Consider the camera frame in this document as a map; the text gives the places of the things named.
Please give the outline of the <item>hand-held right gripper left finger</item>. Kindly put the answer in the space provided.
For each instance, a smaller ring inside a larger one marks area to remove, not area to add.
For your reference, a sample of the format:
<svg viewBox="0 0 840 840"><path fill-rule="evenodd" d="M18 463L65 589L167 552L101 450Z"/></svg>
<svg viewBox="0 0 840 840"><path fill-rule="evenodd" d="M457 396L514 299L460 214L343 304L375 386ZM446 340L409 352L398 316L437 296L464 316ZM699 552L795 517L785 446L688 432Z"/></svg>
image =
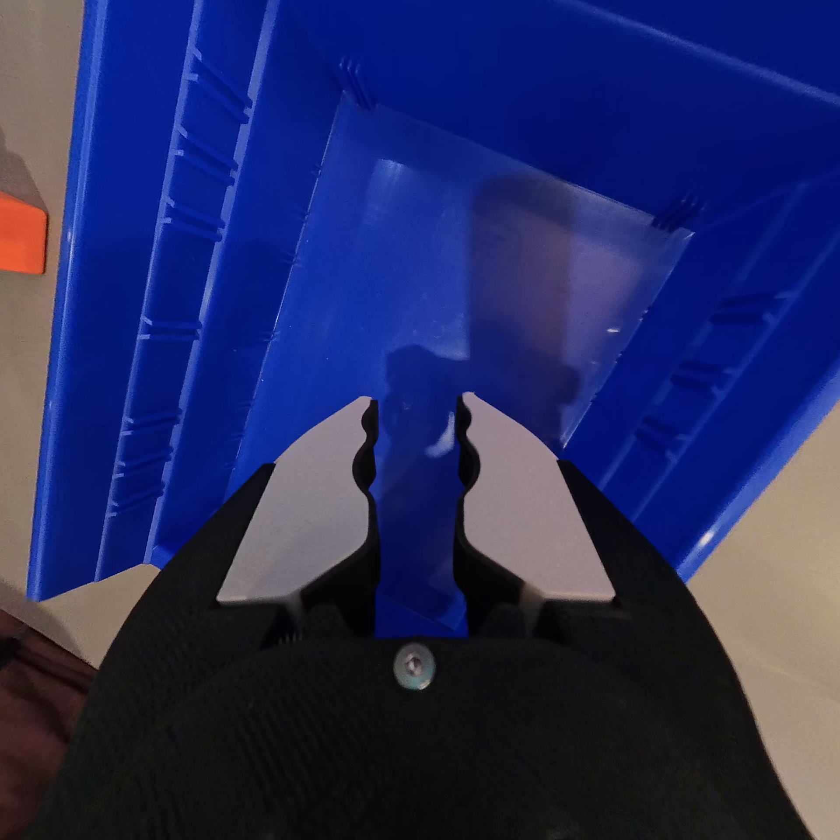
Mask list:
<svg viewBox="0 0 840 840"><path fill-rule="evenodd" d="M217 604L276 606L299 634L313 610L329 606L353 635L374 635L382 572L371 494L378 437L378 402L363 395L276 459Z"/></svg>

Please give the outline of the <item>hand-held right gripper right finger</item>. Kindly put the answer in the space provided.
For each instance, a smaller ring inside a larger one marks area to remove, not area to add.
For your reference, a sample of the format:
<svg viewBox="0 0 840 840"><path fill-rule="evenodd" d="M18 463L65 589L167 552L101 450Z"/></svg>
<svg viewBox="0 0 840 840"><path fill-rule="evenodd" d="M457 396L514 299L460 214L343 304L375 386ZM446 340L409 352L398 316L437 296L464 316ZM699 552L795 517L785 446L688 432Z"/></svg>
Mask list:
<svg viewBox="0 0 840 840"><path fill-rule="evenodd" d="M616 599L552 450L473 392L458 398L463 491L455 525L455 582L470 636L501 606L526 633L546 604L601 608Z"/></svg>

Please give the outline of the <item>blue plastic bin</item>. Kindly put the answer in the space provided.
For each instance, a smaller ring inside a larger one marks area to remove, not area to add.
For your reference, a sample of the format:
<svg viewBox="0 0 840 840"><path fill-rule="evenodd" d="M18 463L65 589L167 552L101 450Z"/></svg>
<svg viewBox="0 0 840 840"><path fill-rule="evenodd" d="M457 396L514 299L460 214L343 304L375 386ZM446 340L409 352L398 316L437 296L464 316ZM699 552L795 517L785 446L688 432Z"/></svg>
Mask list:
<svg viewBox="0 0 840 840"><path fill-rule="evenodd" d="M686 581L838 401L838 2L85 2L27 596L380 407L383 632L463 624L456 397Z"/></svg>

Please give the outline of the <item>orange cube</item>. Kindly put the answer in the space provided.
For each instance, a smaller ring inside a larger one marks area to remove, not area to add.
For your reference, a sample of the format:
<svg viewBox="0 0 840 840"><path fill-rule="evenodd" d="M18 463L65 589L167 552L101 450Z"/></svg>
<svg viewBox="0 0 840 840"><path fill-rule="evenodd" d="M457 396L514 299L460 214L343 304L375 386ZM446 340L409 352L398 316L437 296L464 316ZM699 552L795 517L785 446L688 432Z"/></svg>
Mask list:
<svg viewBox="0 0 840 840"><path fill-rule="evenodd" d="M43 209L1 192L1 270L43 275L47 233Z"/></svg>

